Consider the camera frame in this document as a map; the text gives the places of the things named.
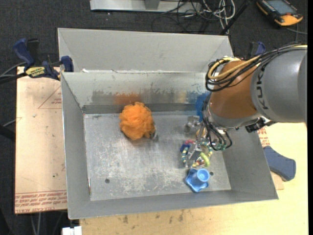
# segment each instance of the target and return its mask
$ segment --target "blue handle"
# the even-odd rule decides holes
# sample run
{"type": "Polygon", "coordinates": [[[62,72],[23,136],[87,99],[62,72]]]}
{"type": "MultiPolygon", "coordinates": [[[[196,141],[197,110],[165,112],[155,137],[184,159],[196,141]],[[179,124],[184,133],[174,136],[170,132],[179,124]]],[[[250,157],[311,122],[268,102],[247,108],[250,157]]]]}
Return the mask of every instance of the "blue handle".
{"type": "Polygon", "coordinates": [[[35,63],[35,60],[30,55],[26,47],[26,39],[20,39],[13,45],[13,50],[19,58],[24,60],[27,63],[27,66],[32,66],[35,63]]]}
{"type": "Polygon", "coordinates": [[[271,171],[281,176],[284,181],[290,181],[295,177],[295,160],[280,155],[270,146],[264,147],[263,150],[271,171]]]}
{"type": "Polygon", "coordinates": [[[74,72],[74,65],[73,65],[72,60],[69,56],[61,57],[61,62],[64,65],[66,72],[74,72]]]}

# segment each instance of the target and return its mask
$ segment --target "blue plastic cup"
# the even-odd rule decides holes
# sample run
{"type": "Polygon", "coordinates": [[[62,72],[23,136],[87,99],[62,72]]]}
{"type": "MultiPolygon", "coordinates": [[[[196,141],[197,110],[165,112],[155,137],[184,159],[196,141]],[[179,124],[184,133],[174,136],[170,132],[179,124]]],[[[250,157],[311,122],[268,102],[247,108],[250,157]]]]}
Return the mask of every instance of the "blue plastic cup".
{"type": "Polygon", "coordinates": [[[210,178],[210,174],[206,169],[198,169],[197,173],[194,173],[191,177],[191,183],[193,185],[202,185],[206,183],[210,178]]]}

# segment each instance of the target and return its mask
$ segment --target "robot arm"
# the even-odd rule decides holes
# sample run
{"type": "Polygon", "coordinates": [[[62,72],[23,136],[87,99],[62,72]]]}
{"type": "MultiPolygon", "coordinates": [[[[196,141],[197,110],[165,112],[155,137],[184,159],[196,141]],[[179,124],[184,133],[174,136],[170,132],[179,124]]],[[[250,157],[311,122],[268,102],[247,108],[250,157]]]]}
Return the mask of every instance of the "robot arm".
{"type": "Polygon", "coordinates": [[[265,125],[265,119],[307,124],[306,70],[305,44],[247,61],[226,57],[212,63],[206,75],[207,89],[212,92],[204,104],[206,120],[222,130],[241,126],[255,130],[265,125]]]}

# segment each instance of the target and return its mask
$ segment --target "scratched metal surface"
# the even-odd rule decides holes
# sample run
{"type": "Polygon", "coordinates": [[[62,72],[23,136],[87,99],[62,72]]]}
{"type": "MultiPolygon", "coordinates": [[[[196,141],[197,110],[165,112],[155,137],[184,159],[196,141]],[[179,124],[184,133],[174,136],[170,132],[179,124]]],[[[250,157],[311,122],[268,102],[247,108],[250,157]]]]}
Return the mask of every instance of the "scratched metal surface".
{"type": "MultiPolygon", "coordinates": [[[[153,113],[158,139],[132,141],[119,129],[118,114],[85,115],[87,166],[91,200],[134,198],[191,192],[184,183],[179,148],[194,133],[183,126],[193,111],[153,113]]],[[[204,191],[228,190],[230,184],[221,152],[208,168],[214,175],[204,191]]]]}

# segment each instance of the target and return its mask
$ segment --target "gray floor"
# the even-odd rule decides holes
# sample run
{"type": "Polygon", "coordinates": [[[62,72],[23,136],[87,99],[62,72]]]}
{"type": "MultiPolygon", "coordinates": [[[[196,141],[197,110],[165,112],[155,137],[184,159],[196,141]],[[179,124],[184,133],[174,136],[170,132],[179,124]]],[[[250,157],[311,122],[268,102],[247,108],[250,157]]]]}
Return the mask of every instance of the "gray floor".
{"type": "MultiPolygon", "coordinates": [[[[21,38],[40,40],[40,57],[58,59],[56,30],[59,27],[114,29],[130,31],[182,32],[182,28],[169,18],[158,18],[159,14],[146,12],[91,12],[90,0],[0,0],[0,73],[20,59],[12,50],[13,44],[21,38]]],[[[245,0],[234,0],[237,8],[245,0]]],[[[289,0],[299,12],[305,15],[298,24],[298,30],[308,30],[308,0],[289,0]]],[[[218,23],[202,24],[193,21],[188,27],[190,34],[219,34],[218,23]]],[[[261,41],[267,50],[272,50],[295,40],[296,33],[271,24],[252,2],[230,30],[230,42],[236,56],[245,57],[250,42],[261,41]]],[[[299,34],[298,40],[306,40],[307,35],[299,34]]],[[[0,85],[0,124],[15,118],[16,82],[0,85]]],[[[31,217],[13,214],[15,144],[0,136],[0,209],[13,234],[32,234],[31,217]]],[[[66,213],[43,213],[41,234],[52,234],[55,224],[68,223],[66,213]]],[[[0,234],[8,232],[1,229],[0,234]]]]}

